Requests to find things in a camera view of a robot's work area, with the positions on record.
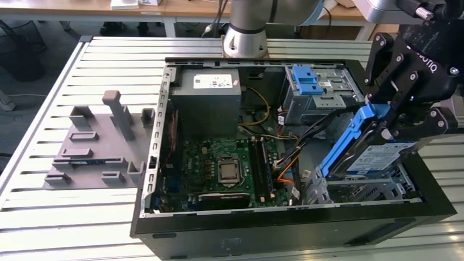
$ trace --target blue drive bay latch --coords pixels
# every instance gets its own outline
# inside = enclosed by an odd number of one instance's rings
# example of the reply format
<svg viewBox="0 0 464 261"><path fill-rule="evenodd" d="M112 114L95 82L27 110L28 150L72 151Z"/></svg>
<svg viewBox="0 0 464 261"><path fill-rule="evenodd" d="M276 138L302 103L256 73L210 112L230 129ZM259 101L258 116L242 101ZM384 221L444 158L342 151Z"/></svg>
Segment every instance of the blue drive bay latch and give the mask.
<svg viewBox="0 0 464 261"><path fill-rule="evenodd" d="M292 71L300 95L324 94L324 89L318 83L318 75L312 72L310 66L294 66Z"/></svg>

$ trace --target yellow cable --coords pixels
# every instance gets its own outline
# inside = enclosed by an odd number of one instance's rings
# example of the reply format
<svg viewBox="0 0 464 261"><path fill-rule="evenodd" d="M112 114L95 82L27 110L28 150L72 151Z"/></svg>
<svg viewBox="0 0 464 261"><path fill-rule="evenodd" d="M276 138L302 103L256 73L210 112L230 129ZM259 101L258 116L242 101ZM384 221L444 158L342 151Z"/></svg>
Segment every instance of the yellow cable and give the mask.
<svg viewBox="0 0 464 261"><path fill-rule="evenodd" d="M259 93L259 91L256 91L254 88L251 88L251 87L247 87L247 88L251 89L260 96L264 103L267 104L267 111L268 112L267 112L267 115L263 118L263 120L260 120L258 122L239 123L239 126L254 126L254 125L262 124L263 122L266 122L266 120L268 119L270 114L271 114L270 103L268 103L267 99L263 97L263 95Z"/></svg>

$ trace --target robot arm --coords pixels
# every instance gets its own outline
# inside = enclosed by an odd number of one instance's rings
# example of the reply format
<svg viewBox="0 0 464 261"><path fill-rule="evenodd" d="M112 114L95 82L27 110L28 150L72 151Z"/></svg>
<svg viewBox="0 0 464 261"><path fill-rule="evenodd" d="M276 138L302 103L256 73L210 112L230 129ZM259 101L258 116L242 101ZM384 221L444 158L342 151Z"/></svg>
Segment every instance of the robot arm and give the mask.
<svg viewBox="0 0 464 261"><path fill-rule="evenodd" d="M376 35L366 105L319 166L323 176L383 172L432 139L460 133L455 107L435 105L450 104L463 82L463 3L399 1L411 17L428 21L402 26L396 39ZM392 150L391 158L375 164L375 150Z"/></svg>
<svg viewBox="0 0 464 261"><path fill-rule="evenodd" d="M266 23L308 24L319 17L323 3L235 0L223 42L226 55L264 57ZM355 3L370 21L411 25L402 26L396 38L376 35L367 66L366 105L318 168L324 177L383 172L434 138L459 132L455 106L434 104L450 100L463 82L464 0ZM375 150L392 150L382 164L370 162Z"/></svg>
<svg viewBox="0 0 464 261"><path fill-rule="evenodd" d="M267 23L310 25L323 7L324 0L234 0L231 24L223 42L224 54L234 58L267 56Z"/></svg>

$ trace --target power supply label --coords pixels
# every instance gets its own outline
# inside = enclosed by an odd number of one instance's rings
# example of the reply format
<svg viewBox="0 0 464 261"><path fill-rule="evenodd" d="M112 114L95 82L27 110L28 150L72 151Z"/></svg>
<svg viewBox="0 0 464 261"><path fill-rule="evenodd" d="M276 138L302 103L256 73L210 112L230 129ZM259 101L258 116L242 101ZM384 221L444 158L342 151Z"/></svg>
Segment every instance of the power supply label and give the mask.
<svg viewBox="0 0 464 261"><path fill-rule="evenodd" d="M232 88L231 74L198 74L194 77L194 89Z"/></svg>
<svg viewBox="0 0 464 261"><path fill-rule="evenodd" d="M416 142L402 142L370 146L347 172L350 174L368 174L384 170L400 157L400 151L415 144Z"/></svg>

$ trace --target chair leg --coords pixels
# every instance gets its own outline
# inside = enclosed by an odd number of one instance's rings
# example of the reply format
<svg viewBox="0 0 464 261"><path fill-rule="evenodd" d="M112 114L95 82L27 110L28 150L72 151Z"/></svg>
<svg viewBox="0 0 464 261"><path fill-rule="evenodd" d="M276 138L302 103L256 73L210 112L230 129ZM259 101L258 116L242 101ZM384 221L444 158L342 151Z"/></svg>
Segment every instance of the chair leg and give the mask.
<svg viewBox="0 0 464 261"><path fill-rule="evenodd" d="M0 90L0 108L4 111L12 111L16 107L16 104L12 102L12 100L8 98L8 96L3 93Z"/></svg>
<svg viewBox="0 0 464 261"><path fill-rule="evenodd" d="M62 27L64 31L71 30L71 21L60 21Z"/></svg>

